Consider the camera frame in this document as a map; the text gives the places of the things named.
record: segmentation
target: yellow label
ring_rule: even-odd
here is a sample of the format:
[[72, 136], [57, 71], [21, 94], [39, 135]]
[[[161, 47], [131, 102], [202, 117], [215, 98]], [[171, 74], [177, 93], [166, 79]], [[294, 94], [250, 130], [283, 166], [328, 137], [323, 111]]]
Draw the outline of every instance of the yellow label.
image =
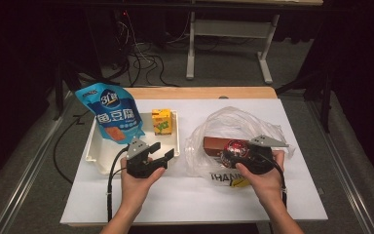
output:
[[172, 133], [172, 116], [170, 109], [153, 109], [152, 116], [154, 133], [170, 135]]
[[231, 187], [246, 187], [250, 182], [246, 178], [235, 178], [230, 182]]

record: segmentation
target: transparent plastic bag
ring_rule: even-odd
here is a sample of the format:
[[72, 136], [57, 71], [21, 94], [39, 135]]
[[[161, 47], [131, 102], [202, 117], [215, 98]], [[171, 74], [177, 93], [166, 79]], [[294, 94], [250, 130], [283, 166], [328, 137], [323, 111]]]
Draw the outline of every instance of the transparent plastic bag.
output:
[[[228, 106], [210, 114], [186, 139], [187, 174], [204, 177], [216, 185], [230, 185], [233, 179], [241, 177], [239, 171], [226, 168], [215, 157], [206, 155], [204, 137], [251, 139], [261, 135], [286, 143], [281, 126], [258, 119], [236, 107]], [[281, 149], [286, 157], [291, 158], [295, 147], [289, 145], [272, 149]]]

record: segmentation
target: desk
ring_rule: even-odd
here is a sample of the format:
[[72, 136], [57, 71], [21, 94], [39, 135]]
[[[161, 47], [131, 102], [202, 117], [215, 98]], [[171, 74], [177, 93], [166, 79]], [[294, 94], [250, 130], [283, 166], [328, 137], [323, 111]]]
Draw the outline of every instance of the desk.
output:
[[[322, 0], [210, 0], [208, 2], [231, 2], [237, 4], [243, 3], [258, 3], [258, 4], [281, 4], [281, 5], [295, 5], [302, 4], [306, 6], [319, 6], [323, 3]], [[272, 44], [273, 36], [275, 35], [278, 26], [280, 15], [273, 15], [271, 21], [254, 22], [254, 21], [230, 21], [230, 20], [208, 20], [196, 19], [195, 12], [190, 14], [190, 44], [187, 57], [187, 75], [188, 80], [194, 78], [194, 60], [195, 48], [194, 39], [196, 35], [204, 36], [229, 36], [242, 38], [258, 38], [264, 39], [263, 49], [256, 52], [257, 60], [259, 61], [260, 69], [262, 71], [263, 79], [266, 84], [272, 84], [273, 79], [270, 74], [269, 66], [266, 62], [266, 56]]]
[[[284, 176], [289, 191], [288, 210], [298, 220], [327, 219], [281, 101], [276, 98], [273, 89], [236, 87], [128, 90], [133, 94], [140, 112], [148, 112], [156, 107], [168, 107], [177, 111], [181, 149], [177, 161], [151, 188], [143, 210], [134, 222], [135, 225], [247, 223], [269, 220], [251, 187], [236, 189], [214, 186], [204, 178], [188, 177], [185, 173], [185, 138], [190, 136], [208, 114], [229, 105], [281, 126], [287, 143], [296, 147], [293, 157], [285, 159], [284, 162]], [[101, 175], [95, 165], [85, 161], [86, 150], [84, 149], [60, 221], [64, 224], [102, 225], [107, 220], [105, 191], [108, 178]], [[120, 182], [118, 178], [113, 180], [113, 213], [118, 209], [121, 199]]]

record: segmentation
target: juice box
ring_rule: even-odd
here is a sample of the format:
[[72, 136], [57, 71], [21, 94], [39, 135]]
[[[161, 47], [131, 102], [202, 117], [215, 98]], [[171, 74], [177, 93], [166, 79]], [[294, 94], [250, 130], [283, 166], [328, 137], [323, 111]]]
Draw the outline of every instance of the juice box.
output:
[[170, 109], [153, 109], [152, 116], [155, 135], [171, 135], [172, 116]]

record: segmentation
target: blue snack bag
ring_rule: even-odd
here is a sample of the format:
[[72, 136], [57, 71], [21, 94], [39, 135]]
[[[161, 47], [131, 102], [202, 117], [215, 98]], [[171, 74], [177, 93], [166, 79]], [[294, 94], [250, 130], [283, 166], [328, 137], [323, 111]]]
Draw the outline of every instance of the blue snack bag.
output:
[[145, 135], [134, 98], [122, 87], [96, 83], [76, 91], [75, 96], [95, 114], [104, 138], [128, 144]]

